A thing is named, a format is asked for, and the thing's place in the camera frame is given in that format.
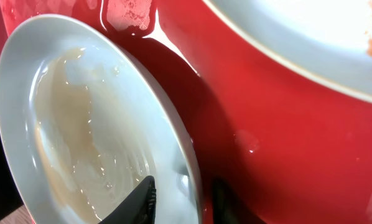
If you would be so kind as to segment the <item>light blue plate top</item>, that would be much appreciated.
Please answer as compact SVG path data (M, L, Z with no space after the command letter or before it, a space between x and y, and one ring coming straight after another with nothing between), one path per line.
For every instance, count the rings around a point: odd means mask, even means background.
M372 103L372 0L205 0L235 33L315 83Z

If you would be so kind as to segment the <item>light blue plate bottom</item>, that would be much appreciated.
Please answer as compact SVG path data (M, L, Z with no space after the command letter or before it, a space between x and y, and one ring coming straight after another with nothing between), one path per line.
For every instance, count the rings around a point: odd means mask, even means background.
M100 223L154 179L155 223L201 223L192 140L133 55L68 16L22 22L0 57L0 135L36 223Z

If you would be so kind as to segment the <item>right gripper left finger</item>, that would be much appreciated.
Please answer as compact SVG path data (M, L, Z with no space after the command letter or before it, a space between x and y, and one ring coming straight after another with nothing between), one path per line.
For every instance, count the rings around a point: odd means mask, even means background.
M156 203L155 180L148 175L99 224L154 224Z

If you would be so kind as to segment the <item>light blue plate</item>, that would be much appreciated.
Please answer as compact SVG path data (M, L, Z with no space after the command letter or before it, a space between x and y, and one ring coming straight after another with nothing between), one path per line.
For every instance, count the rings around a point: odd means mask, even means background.
M315 83L372 103L372 0L205 0L235 33Z
M100 223L154 179L155 223L201 223L192 140L133 55L68 16L22 22L0 57L0 135L36 223Z

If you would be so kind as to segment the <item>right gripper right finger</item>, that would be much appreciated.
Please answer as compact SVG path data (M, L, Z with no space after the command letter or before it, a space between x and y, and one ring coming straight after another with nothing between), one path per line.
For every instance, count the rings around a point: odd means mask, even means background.
M221 179L212 182L212 203L214 224L266 224Z

